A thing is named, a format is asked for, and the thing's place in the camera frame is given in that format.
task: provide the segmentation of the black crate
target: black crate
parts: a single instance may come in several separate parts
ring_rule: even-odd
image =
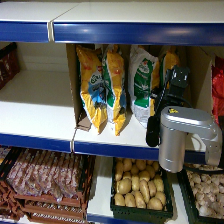
[[[199,215],[198,209],[195,205],[195,198],[190,186],[190,182],[188,180],[186,170],[182,170],[181,172],[177,173],[179,185],[181,188],[181,192],[184,199],[184,205],[186,208],[186,212],[188,215],[188,221],[190,224],[223,224],[223,219],[216,219],[210,217],[203,217]]]
[[[171,200],[171,193],[169,188],[169,183],[167,180],[166,171],[160,168],[162,174],[162,179],[164,183],[164,193],[166,195],[166,206],[165,210],[157,211],[152,209],[144,208],[130,208],[125,206],[115,205],[114,195],[115,192],[115,165],[116,161],[113,161],[112,170],[112,186],[111,186],[111,200],[110,209],[113,211],[114,218],[132,220],[136,222],[149,222],[149,223],[164,223],[167,219],[173,217],[173,205]]]

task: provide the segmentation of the food package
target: food package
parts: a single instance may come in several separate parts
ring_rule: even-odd
[[[64,185],[64,195],[67,198],[71,198],[73,196],[72,191],[70,191],[71,186],[71,180],[72,180],[72,171],[74,166],[75,156],[74,154],[71,154],[68,171],[65,177],[65,185]]]
[[[58,158],[55,157],[54,158],[53,165],[52,165],[51,170],[50,170],[50,173],[49,173],[49,175],[47,177],[47,184],[46,184],[46,188],[44,190],[44,193],[45,194],[47,194],[48,191],[51,189],[51,185],[52,185],[52,183],[54,181],[53,177],[54,177],[54,174],[55,174],[55,170],[57,168],[57,165],[58,165]]]
[[[212,114],[219,124],[219,116],[224,116],[224,74],[223,70],[212,66]]]
[[[51,153],[51,156],[47,162],[47,165],[44,167],[44,170],[43,172],[40,174],[41,175],[41,179],[40,179],[40,186],[42,188],[42,191],[44,191],[46,189],[46,186],[47,186],[47,177],[48,177],[48,174],[51,170],[51,165],[54,161],[54,158],[55,158],[55,153],[52,152]]]
[[[24,153],[20,153],[19,158],[15,162],[14,166],[10,170],[7,181],[9,184],[12,186],[13,185],[13,180],[15,179],[20,167],[22,166],[22,163],[25,161],[26,156],[28,155],[29,149],[27,149]]]
[[[32,160],[31,153],[28,153],[25,161],[22,163],[15,179],[13,180],[12,186],[16,192],[20,191],[20,185],[22,184],[23,178],[26,174],[26,170],[29,167],[29,162]]]
[[[160,53],[160,57],[161,56],[162,56],[162,59],[161,59],[159,73],[160,73],[160,86],[161,88],[163,88],[167,69],[172,69],[174,65],[180,66],[180,59],[178,55],[176,54],[176,46],[171,46],[171,47],[164,46]]]
[[[41,156],[39,157],[39,160],[37,161],[37,164],[33,170],[33,173],[31,174],[30,179],[27,180],[27,184],[29,185],[29,189],[30,189],[29,192],[30,193],[32,192],[32,195],[34,196],[41,195],[42,193],[42,189],[38,181],[38,178],[39,178],[38,172],[39,172],[40,165],[42,164],[45,158],[46,153],[47,151],[45,150],[42,151]]]
[[[76,47],[80,62],[80,96],[90,122],[100,133],[100,125],[107,119],[105,88],[102,79],[101,49]]]
[[[126,94],[124,59],[116,44],[108,45],[104,53],[103,79],[106,86],[108,121],[118,136],[126,120]]]
[[[60,175],[59,175],[59,187],[61,188],[61,192],[66,194],[65,191],[65,181],[66,181],[66,174],[68,172],[68,166],[70,161],[70,154],[66,154],[64,163],[61,167]]]
[[[154,99],[150,98],[150,94],[151,90],[159,88],[159,59],[141,46],[132,45],[128,77],[132,113],[147,128],[148,118],[155,113]]]

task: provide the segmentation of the packaged sausage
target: packaged sausage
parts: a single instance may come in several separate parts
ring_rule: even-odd
[[[80,96],[90,122],[100,132],[100,125],[107,119],[105,88],[102,79],[101,49],[76,47],[80,62]]]
[[[80,176],[82,168],[83,168],[82,156],[76,155],[74,167],[72,171],[72,180],[71,180],[71,184],[69,185],[70,192],[73,195],[75,195],[75,193],[77,192],[77,188],[79,186],[79,176]]]
[[[42,189],[38,182],[38,178],[39,178],[38,172],[39,172],[40,165],[42,164],[45,158],[46,153],[47,153],[46,150],[42,151],[41,156],[38,159],[38,162],[33,170],[33,173],[31,174],[30,179],[27,180],[27,184],[29,185],[30,192],[32,191],[33,194],[35,194],[34,196],[41,195],[42,193]]]
[[[62,194],[66,193],[64,187],[65,187],[65,181],[66,181],[65,178],[68,171],[69,161],[70,161],[70,154],[66,154],[64,163],[61,167],[60,174],[59,174],[59,187],[61,188]]]
[[[148,118],[155,113],[154,99],[150,94],[153,89],[159,88],[159,59],[141,46],[132,45],[128,77],[132,113],[147,128]]]
[[[24,191],[26,192],[27,195],[32,195],[33,194],[33,193],[31,193],[32,189],[30,189],[29,180],[30,180],[30,177],[33,173],[33,170],[35,169],[35,166],[36,166],[39,158],[40,158],[40,153],[39,153],[39,151],[37,151],[37,153],[34,157],[34,160],[33,160],[31,166],[29,167],[29,169],[27,171],[26,177],[24,178],[25,179],[25,187],[24,187],[25,190]]]
[[[27,189],[25,188],[25,184],[26,184],[26,176],[29,173],[29,170],[32,168],[32,162],[33,162],[34,156],[31,157],[28,165],[27,165],[27,170],[25,171],[25,175],[23,176],[23,178],[20,178],[21,180],[21,184],[19,184],[17,186],[17,194],[22,194],[22,195],[26,195],[27,194]]]
[[[176,46],[164,46],[161,50],[160,57],[162,57],[159,72],[160,86],[163,88],[167,69],[173,69],[174,65],[178,65],[180,67],[180,59],[176,54]]]
[[[53,178],[54,181],[51,184],[51,189],[49,191],[58,202],[60,202],[63,198],[63,194],[59,187],[59,176],[60,176],[59,174],[60,174],[61,167],[64,163],[64,158],[65,158],[65,153],[61,153],[61,157],[59,159],[58,166],[54,173],[54,178]]]
[[[22,163],[25,161],[26,156],[28,155],[29,149],[26,149],[26,151],[23,153],[21,152],[17,161],[15,162],[14,166],[12,167],[12,169],[10,170],[8,177],[7,177],[7,181],[9,182],[9,184],[12,186],[13,185],[13,180],[16,177]]]
[[[72,192],[70,191],[70,186],[71,186],[71,180],[72,180],[74,160],[75,160],[75,156],[72,153],[70,157],[70,161],[69,161],[68,171],[65,177],[64,195],[67,198],[71,198],[73,196]]]
[[[108,122],[116,136],[126,120],[124,59],[118,45],[108,45],[103,56],[103,79],[106,86]]]
[[[54,162],[53,162],[53,165],[51,167],[51,170],[50,170],[50,173],[47,177],[47,184],[46,184],[46,188],[44,190],[44,193],[47,194],[47,192],[51,189],[51,185],[54,181],[53,177],[54,177],[54,174],[55,174],[55,170],[57,168],[57,165],[58,165],[58,158],[55,157],[54,158]]]
[[[52,152],[51,153],[51,156],[46,164],[46,166],[44,167],[44,170],[43,172],[40,174],[41,176],[41,179],[40,179],[40,186],[42,188],[42,191],[44,191],[46,189],[46,185],[47,185],[47,177],[48,177],[48,174],[50,172],[50,169],[51,169],[51,165],[54,161],[54,158],[55,158],[55,153]]]
[[[31,160],[31,154],[28,153],[25,161],[22,163],[15,179],[13,180],[12,186],[16,192],[19,192],[19,187],[22,183],[23,177],[26,173],[27,167],[29,166],[29,162]]]

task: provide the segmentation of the shelf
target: shelf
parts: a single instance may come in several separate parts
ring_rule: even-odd
[[[70,152],[74,107],[68,73],[21,71],[0,92],[0,144]]]
[[[83,2],[54,20],[56,42],[223,45],[224,2]]]
[[[77,3],[0,3],[0,41],[48,42],[53,39],[51,21]]]
[[[97,135],[92,127],[89,132],[77,130],[74,137],[76,153],[124,158],[158,160],[159,148],[150,148],[145,142],[146,129],[128,111],[120,136],[115,136],[109,123]],[[205,145],[197,135],[188,135],[185,162],[205,163]]]
[[[110,224],[134,224],[127,220],[113,218],[110,210],[110,196],[112,183],[113,159],[108,157],[97,157],[95,163],[93,184],[90,192],[90,200],[87,209],[87,220],[90,222],[110,223]],[[176,174],[168,173],[169,182],[172,182],[171,195],[173,200],[174,217],[166,222],[167,224],[181,223],[188,224],[188,218],[184,207],[181,190]]]

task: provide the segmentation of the plastic bag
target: plastic bag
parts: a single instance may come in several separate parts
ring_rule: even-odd
[[[80,62],[80,96],[90,122],[100,132],[100,125],[107,119],[105,88],[102,79],[101,49],[76,47]]]
[[[108,121],[117,136],[126,120],[126,94],[124,59],[116,44],[108,45],[104,53],[103,79],[107,90]]]
[[[212,66],[212,99],[212,114],[216,123],[219,124],[219,116],[224,116],[224,74],[223,70],[214,66]]]
[[[174,65],[178,65],[180,67],[180,59],[176,52],[176,46],[168,47],[168,50],[166,51],[166,54],[163,55],[160,65],[160,86],[163,88],[165,77],[166,77],[166,71],[167,69],[172,69]]]
[[[148,118],[154,115],[151,90],[159,88],[159,59],[138,45],[131,46],[128,91],[131,110],[140,124],[147,128]]]

